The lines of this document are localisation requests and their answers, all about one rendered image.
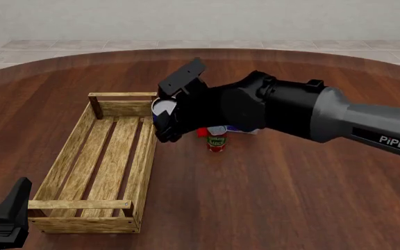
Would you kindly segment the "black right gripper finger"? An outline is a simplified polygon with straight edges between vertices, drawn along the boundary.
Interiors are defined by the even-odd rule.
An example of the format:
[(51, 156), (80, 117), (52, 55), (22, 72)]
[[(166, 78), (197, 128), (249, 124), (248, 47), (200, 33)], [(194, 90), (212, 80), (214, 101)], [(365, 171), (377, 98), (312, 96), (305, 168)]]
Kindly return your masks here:
[(161, 112), (154, 120), (156, 137), (162, 143), (176, 142), (182, 136), (183, 118), (179, 108), (171, 114), (167, 111)]

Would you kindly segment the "blue alphabet soup tin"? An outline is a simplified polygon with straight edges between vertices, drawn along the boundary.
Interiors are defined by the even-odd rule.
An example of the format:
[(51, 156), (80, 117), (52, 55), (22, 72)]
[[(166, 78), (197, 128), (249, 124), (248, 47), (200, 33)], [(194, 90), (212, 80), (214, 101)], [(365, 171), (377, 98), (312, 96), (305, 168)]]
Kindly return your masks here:
[(165, 125), (171, 119), (171, 114), (176, 107), (176, 100), (171, 99), (155, 99), (151, 104), (151, 112), (153, 116), (153, 124), (156, 126)]

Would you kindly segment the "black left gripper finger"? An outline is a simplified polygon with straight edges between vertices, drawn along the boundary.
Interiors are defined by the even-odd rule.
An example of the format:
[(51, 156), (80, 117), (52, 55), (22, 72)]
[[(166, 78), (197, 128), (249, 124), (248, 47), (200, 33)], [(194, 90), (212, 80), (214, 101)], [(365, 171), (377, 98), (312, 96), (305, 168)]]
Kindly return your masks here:
[(32, 182), (21, 177), (0, 203), (0, 227), (28, 227), (28, 200)]

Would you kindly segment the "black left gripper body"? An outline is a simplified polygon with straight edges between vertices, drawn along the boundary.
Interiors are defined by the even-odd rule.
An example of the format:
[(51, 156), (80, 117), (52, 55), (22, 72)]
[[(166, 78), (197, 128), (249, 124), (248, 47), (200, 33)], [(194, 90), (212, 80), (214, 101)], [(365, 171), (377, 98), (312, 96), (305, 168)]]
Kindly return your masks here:
[(0, 226), (0, 248), (22, 248), (28, 237), (29, 225)]

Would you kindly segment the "wooden slat tray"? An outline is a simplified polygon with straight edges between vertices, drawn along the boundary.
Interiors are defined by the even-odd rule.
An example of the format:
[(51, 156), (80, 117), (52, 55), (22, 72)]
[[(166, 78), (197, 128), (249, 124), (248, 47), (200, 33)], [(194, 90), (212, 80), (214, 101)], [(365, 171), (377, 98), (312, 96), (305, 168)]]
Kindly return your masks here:
[(156, 93), (90, 93), (34, 198), (41, 233), (139, 233), (156, 137)]

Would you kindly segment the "red tomato sauce tin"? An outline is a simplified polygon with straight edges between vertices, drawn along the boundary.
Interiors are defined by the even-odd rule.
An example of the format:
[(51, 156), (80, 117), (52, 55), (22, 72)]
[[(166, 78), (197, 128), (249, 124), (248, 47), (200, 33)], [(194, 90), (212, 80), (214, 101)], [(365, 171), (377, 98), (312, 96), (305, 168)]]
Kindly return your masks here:
[(225, 126), (211, 126), (207, 128), (207, 148), (212, 152), (223, 151), (226, 146), (227, 129)]

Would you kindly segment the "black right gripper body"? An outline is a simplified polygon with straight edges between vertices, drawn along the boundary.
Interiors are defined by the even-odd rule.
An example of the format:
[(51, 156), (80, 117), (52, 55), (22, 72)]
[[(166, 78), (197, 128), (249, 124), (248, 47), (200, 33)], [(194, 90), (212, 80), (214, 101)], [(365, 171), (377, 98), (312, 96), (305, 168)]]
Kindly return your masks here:
[(195, 83), (186, 90), (176, 95), (176, 121), (181, 133), (223, 125), (219, 95), (215, 89), (205, 83)]

